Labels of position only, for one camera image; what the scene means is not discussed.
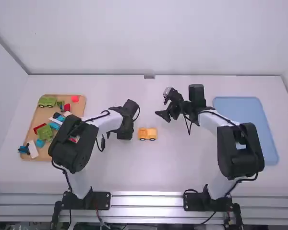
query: blue mat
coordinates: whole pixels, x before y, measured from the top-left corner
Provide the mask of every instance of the blue mat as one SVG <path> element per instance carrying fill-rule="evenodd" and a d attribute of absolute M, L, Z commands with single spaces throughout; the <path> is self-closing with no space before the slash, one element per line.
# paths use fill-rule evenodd
<path fill-rule="evenodd" d="M 216 97 L 213 107 L 231 120 L 245 123 L 252 122 L 256 125 L 265 165 L 276 165 L 278 153 L 273 137 L 264 114 L 263 106 L 256 97 Z"/>

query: white wall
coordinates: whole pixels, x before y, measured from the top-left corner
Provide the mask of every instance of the white wall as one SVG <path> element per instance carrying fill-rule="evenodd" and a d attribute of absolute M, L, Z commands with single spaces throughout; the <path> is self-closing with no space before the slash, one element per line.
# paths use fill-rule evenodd
<path fill-rule="evenodd" d="M 0 36 L 32 73 L 280 74 L 288 88 L 288 0 L 0 0 Z"/>
<path fill-rule="evenodd" d="M 0 45 L 0 147 L 9 129 L 26 80 L 27 74 Z"/>

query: building block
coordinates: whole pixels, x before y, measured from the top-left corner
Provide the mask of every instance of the building block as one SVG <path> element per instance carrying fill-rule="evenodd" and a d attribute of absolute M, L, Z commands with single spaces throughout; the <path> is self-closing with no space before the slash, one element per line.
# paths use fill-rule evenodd
<path fill-rule="evenodd" d="M 43 124 L 41 124 L 41 125 L 36 126 L 35 128 L 33 128 L 34 133 L 37 134 L 37 130 L 38 130 L 39 128 L 45 126 L 45 125 L 46 125 L 46 123 L 43 123 Z"/>
<path fill-rule="evenodd" d="M 32 159 L 38 157 L 38 151 L 33 140 L 29 141 L 29 152 Z"/>
<path fill-rule="evenodd" d="M 64 120 L 65 120 L 65 117 L 63 117 L 63 116 L 58 116 L 57 118 L 56 118 L 57 120 L 59 120 L 59 121 L 61 121 L 61 122 L 63 122 Z"/>
<path fill-rule="evenodd" d="M 53 117 L 50 117 L 49 120 L 59 124 L 60 126 L 63 124 L 63 122 L 61 122 L 61 121 L 59 121 L 57 119 L 54 119 Z"/>
<path fill-rule="evenodd" d="M 55 112 L 55 113 L 53 114 L 53 118 L 54 118 L 54 119 L 57 119 L 57 117 L 59 117 L 59 116 L 61 116 L 61 114 L 59 114 L 59 113 L 57 113 L 57 112 Z"/>
<path fill-rule="evenodd" d="M 64 111 L 66 112 L 66 111 L 71 111 L 71 104 L 66 104 L 66 105 L 64 105 Z"/>
<path fill-rule="evenodd" d="M 69 116 L 69 115 L 72 115 L 72 113 L 69 112 L 69 111 L 66 111 L 65 113 L 63 113 L 63 116 L 64 116 L 64 117 L 67 117 L 67 116 Z"/>
<path fill-rule="evenodd" d="M 79 97 L 77 95 L 73 95 L 72 102 L 78 102 L 78 101 L 79 101 Z"/>
<path fill-rule="evenodd" d="M 38 146 L 39 148 L 44 147 L 45 143 L 46 142 L 44 140 L 41 140 L 41 139 L 36 140 L 36 146 Z"/>
<path fill-rule="evenodd" d="M 48 125 L 50 126 L 50 128 L 54 129 L 54 130 L 59 130 L 60 129 L 60 126 L 55 123 L 55 122 L 50 122 L 48 123 Z"/>
<path fill-rule="evenodd" d="M 49 125 L 45 125 L 37 130 L 38 138 L 41 140 L 51 141 L 52 130 Z"/>

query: yellow toy car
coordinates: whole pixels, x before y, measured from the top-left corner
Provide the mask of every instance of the yellow toy car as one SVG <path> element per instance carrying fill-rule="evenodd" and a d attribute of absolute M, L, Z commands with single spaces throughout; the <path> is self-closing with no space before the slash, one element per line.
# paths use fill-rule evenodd
<path fill-rule="evenodd" d="M 138 136 L 139 136 L 139 140 L 156 140 L 157 129 L 156 128 L 139 128 Z"/>

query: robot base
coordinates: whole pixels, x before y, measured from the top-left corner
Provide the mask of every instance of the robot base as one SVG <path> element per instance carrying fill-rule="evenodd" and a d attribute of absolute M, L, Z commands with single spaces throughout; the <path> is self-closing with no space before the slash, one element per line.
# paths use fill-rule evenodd
<path fill-rule="evenodd" d="M 187 212 L 231 212 L 233 203 L 231 196 L 212 200 L 207 185 L 205 185 L 203 192 L 184 192 L 183 193 L 183 208 Z"/>
<path fill-rule="evenodd" d="M 109 210 L 110 201 L 110 192 L 93 192 L 91 187 L 83 199 L 79 199 L 71 192 L 65 192 L 62 199 L 62 209 Z"/>
<path fill-rule="evenodd" d="M 183 193 L 184 210 L 187 212 L 233 212 L 236 219 L 236 226 L 242 226 L 240 205 L 232 203 L 231 195 L 216 200 L 211 199 L 207 186 L 206 184 L 201 193 L 188 192 L 188 190 Z M 229 219 L 226 219 L 224 224 L 229 225 L 232 223 Z"/>

